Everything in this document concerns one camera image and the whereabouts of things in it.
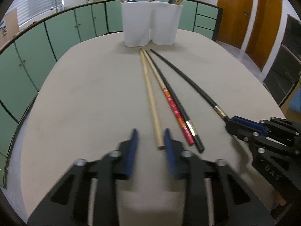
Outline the black chopstick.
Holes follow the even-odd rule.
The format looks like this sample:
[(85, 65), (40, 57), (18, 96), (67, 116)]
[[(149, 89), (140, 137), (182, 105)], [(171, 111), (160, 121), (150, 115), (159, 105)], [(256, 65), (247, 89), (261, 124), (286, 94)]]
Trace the black chopstick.
[(222, 108), (203, 89), (201, 89), (201, 87), (199, 87), (197, 83), (191, 80), (186, 74), (184, 74), (180, 69), (178, 69), (162, 55), (160, 55), (153, 49), (151, 49), (150, 51), (154, 53), (158, 58), (160, 58), (164, 63), (166, 63), (170, 68), (172, 68), (181, 78), (183, 78), (214, 109), (214, 111), (225, 123), (228, 123), (230, 121), (230, 118), (222, 110)]
[(201, 141), (201, 138), (198, 135), (198, 132), (196, 131), (190, 117), (188, 116), (187, 112), (185, 111), (182, 103), (180, 102), (179, 98), (177, 97), (177, 95), (175, 94), (174, 90), (172, 89), (171, 85), (169, 84), (169, 82), (167, 81), (166, 77), (164, 76), (164, 74), (162, 73), (162, 71), (159, 69), (159, 67), (157, 66), (157, 64), (155, 63), (156, 68), (159, 70), (160, 75), (163, 77), (164, 83), (167, 85), (168, 90), (171, 93), (171, 96), (174, 99), (174, 102), (176, 103), (176, 106), (178, 107), (184, 123), (186, 124), (186, 127), (188, 128), (188, 131), (190, 132), (190, 134), (192, 135), (192, 138), (194, 139), (194, 146), (196, 147), (197, 151), (199, 153), (203, 153), (205, 148), (204, 145)]

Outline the black glass cabinet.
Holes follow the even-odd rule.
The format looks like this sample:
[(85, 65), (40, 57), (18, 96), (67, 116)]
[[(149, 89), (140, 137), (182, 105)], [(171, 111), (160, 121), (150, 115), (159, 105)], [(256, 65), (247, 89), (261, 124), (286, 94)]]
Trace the black glass cabinet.
[(300, 21), (287, 15), (287, 23), (278, 54), (263, 83), (281, 106), (300, 79)]

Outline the brown wooden door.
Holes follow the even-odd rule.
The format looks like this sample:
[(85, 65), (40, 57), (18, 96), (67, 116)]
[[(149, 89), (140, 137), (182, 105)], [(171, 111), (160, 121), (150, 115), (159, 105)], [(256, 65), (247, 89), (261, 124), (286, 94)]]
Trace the brown wooden door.
[(253, 0), (218, 0), (223, 9), (217, 40), (241, 48), (252, 12)]
[(282, 15), (282, 0), (258, 0), (246, 54), (263, 70), (274, 46)]

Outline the white two-compartment utensil holder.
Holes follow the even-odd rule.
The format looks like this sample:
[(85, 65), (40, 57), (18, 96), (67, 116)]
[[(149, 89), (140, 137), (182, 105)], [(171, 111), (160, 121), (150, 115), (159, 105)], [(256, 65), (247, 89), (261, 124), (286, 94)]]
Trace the white two-compartment utensil holder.
[(136, 1), (121, 4), (122, 28), (126, 47), (173, 45), (182, 5), (167, 2)]

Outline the brown board with device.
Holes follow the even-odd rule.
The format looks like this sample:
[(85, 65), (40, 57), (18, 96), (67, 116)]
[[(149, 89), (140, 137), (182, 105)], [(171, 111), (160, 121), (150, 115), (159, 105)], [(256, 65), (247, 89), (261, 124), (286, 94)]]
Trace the brown board with device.
[(17, 9), (13, 9), (4, 15), (1, 21), (1, 47), (19, 33)]

